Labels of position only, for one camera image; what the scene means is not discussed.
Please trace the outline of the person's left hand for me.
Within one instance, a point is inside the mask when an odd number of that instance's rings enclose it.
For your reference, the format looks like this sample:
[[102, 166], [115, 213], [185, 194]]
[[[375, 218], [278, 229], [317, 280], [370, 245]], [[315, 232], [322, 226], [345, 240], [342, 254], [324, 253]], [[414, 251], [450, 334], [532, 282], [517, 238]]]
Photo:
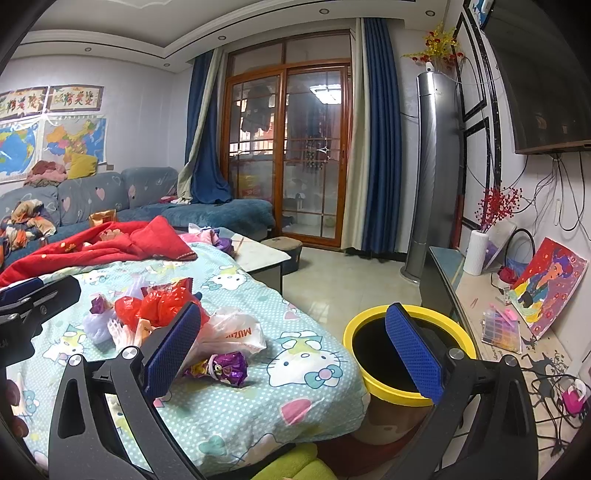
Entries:
[[13, 414], [12, 408], [17, 407], [20, 403], [20, 391], [12, 380], [6, 381], [5, 394], [10, 405], [8, 425], [16, 438], [24, 438], [28, 435], [29, 429], [20, 417]]

